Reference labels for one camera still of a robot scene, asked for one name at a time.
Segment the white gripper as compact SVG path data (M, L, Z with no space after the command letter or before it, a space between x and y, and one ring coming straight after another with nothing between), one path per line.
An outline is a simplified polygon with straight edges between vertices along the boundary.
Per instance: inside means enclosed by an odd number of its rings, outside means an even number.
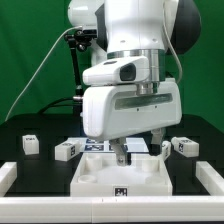
M163 127L178 124L181 116L179 89L172 79L161 82L156 94L138 96L132 84L90 87L83 98L85 134L110 140L118 166L131 164L125 137L152 130L150 154L157 156L162 151Z

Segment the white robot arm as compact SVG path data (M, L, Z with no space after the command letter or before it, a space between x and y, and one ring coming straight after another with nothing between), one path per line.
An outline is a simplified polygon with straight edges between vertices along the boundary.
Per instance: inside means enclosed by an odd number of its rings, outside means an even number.
M130 135L149 131L162 148L165 128L182 116L178 78L165 76L165 55L177 57L200 35L193 0L71 0L68 19L76 46L93 49L83 72L85 134L107 140L117 164L129 163Z

